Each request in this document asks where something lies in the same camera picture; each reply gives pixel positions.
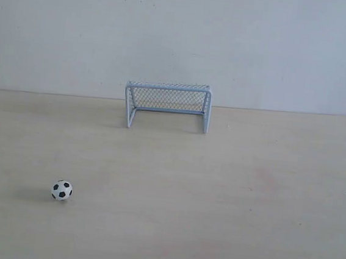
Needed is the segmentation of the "small black white soccer ball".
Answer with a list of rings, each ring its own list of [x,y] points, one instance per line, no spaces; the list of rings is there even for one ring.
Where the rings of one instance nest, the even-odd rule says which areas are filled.
[[[73,194],[73,186],[67,180],[59,180],[51,187],[51,196],[57,201],[65,201]]]

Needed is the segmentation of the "white miniature soccer goal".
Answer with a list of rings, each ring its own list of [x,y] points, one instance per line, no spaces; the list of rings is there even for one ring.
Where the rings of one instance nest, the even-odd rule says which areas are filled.
[[[128,128],[138,111],[149,111],[199,115],[203,133],[209,131],[213,100],[209,85],[129,81],[124,92]]]

